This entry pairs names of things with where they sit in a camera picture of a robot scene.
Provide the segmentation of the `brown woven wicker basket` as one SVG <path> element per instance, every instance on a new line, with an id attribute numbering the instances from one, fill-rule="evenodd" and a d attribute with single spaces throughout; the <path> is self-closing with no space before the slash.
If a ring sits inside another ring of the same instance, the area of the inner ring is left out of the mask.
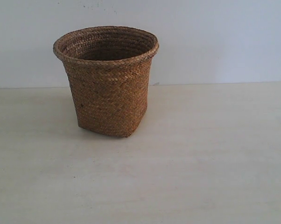
<path id="1" fill-rule="evenodd" d="M 53 44 L 68 76 L 77 122 L 95 133 L 129 137 L 148 107 L 149 74 L 157 37 L 124 26 L 69 32 Z"/>

